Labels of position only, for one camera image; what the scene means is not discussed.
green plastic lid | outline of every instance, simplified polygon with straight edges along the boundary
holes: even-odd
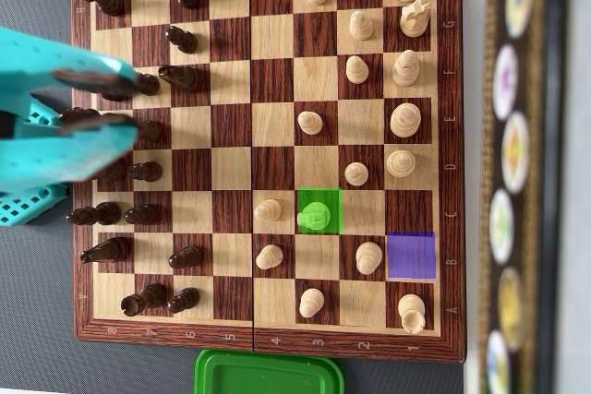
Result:
[[[193,394],[344,394],[339,367],[323,357],[204,350]]]

chessboard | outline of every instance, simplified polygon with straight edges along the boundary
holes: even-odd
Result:
[[[160,79],[152,96],[121,101],[74,90],[72,104],[126,113],[161,125],[156,141],[139,139],[127,165],[156,161],[157,181],[126,177],[73,184],[74,208],[114,202],[122,211],[157,208],[156,222],[73,227],[73,312],[76,337],[287,352],[459,362],[465,357],[464,142],[461,0],[429,0],[427,30],[406,37],[400,0],[123,0],[107,16],[93,3],[71,0],[72,43],[131,63],[157,76],[161,65],[191,66],[204,75],[198,92]],[[352,14],[367,13],[373,33],[353,39]],[[196,36],[185,54],[164,37],[175,25]],[[393,81],[394,63],[416,53],[417,81]],[[365,82],[346,75],[357,55]],[[420,111],[411,137],[391,131],[401,104]],[[303,112],[322,129],[305,133]],[[411,175],[389,173],[387,160],[408,151]],[[368,178],[351,185],[347,166],[360,162]],[[307,203],[336,196],[330,232],[302,229]],[[275,221],[253,216],[266,200]],[[79,253],[126,238],[131,253],[112,263],[80,262]],[[356,250],[372,243],[383,260],[362,274]],[[196,266],[173,269],[168,257],[196,246]],[[266,245],[283,260],[256,261]],[[160,283],[171,298],[196,288],[199,302],[170,314],[165,305],[125,316],[121,301]],[[302,294],[317,289],[324,304],[303,317]],[[399,301],[424,304],[424,327],[403,328]]]

